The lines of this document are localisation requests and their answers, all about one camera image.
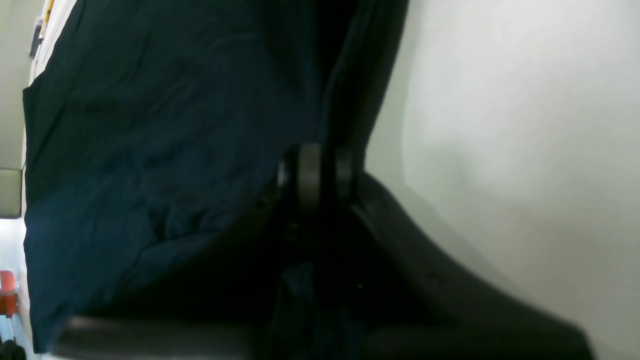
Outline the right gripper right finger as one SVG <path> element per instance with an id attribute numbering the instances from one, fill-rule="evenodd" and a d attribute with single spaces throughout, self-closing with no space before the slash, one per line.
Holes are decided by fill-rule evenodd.
<path id="1" fill-rule="evenodd" d="M 516 300 L 446 255 L 393 196 L 334 151 L 334 189 L 365 319 L 365 360 L 592 360 L 576 326 Z"/>

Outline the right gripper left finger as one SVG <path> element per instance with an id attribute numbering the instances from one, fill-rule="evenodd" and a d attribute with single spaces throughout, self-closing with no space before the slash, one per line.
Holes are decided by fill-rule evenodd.
<path id="1" fill-rule="evenodd" d="M 286 216 L 308 234 L 318 234 L 322 210 L 322 146 L 293 146 L 278 164 L 279 200 Z"/>

